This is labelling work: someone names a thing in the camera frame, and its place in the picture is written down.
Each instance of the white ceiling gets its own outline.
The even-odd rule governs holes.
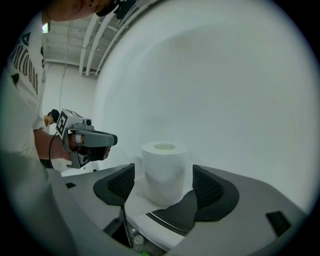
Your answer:
[[[52,21],[50,23],[49,32],[42,34],[43,55],[45,61],[65,63],[66,57],[67,64],[79,66],[82,45],[91,18],[92,15],[83,19],[76,19],[73,21]],[[93,40],[103,19],[104,17],[99,18],[98,22],[95,24],[94,29],[92,31],[89,40],[89,45],[84,58],[84,71],[86,70]],[[105,53],[111,40],[114,38],[116,34],[114,30],[117,30],[117,22],[118,20],[114,16],[113,19],[109,22],[108,27],[105,29],[91,63],[91,71],[97,70],[103,54]]]
[[[154,8],[157,4],[165,1],[168,0],[137,0],[122,20],[118,20],[116,15],[114,15],[99,40],[91,62],[90,72],[96,73],[95,71],[98,69],[100,62],[106,60],[103,58],[103,55],[107,54],[107,48],[112,40],[113,42],[108,52],[110,52],[112,47],[120,40],[121,36],[125,33],[124,31],[130,27],[132,21],[139,19],[141,15]],[[80,56],[84,38],[93,15],[95,14],[73,21],[50,22],[49,32],[42,34],[44,61],[47,63],[63,63],[80,67]],[[93,41],[104,18],[105,17],[99,17],[94,25],[89,44],[86,48],[82,73],[86,71]]]

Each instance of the hand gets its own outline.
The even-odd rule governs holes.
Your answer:
[[[68,142],[69,142],[69,148],[70,148],[71,150],[74,150],[74,149],[78,146],[78,143],[77,143],[77,141],[76,141],[76,135],[70,133],[68,136],[69,136],[69,141],[68,141]],[[84,136],[82,135],[82,136],[81,136],[81,141],[84,142],[84,141],[85,141],[84,139],[85,139],[85,138],[84,138]],[[105,152],[105,155],[104,155],[103,160],[108,157],[108,155],[109,155],[109,153],[110,153],[110,149],[111,149],[111,147],[109,147],[109,146],[106,148],[106,152]],[[64,151],[64,153],[63,153],[63,158],[64,158],[65,160],[71,161],[70,152]]]
[[[42,12],[42,23],[65,22],[82,19],[98,13],[111,0],[53,0]]]

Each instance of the white backdrop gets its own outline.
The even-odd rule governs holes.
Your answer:
[[[273,5],[166,2],[99,75],[93,121],[118,136],[100,169],[136,163],[141,174],[144,143],[183,142],[193,164],[265,181],[308,212],[319,184],[318,74]]]
[[[47,63],[46,81],[42,100],[43,115],[47,115],[52,109],[60,111],[68,109],[77,112],[82,117],[92,119],[93,100],[95,96],[97,77],[94,75],[80,76],[79,67],[64,64]],[[56,124],[50,125],[50,134],[56,133]],[[52,160],[52,165],[60,172],[69,170],[68,161],[64,159]],[[89,163],[81,170],[69,171],[70,174],[79,174],[92,171]]]

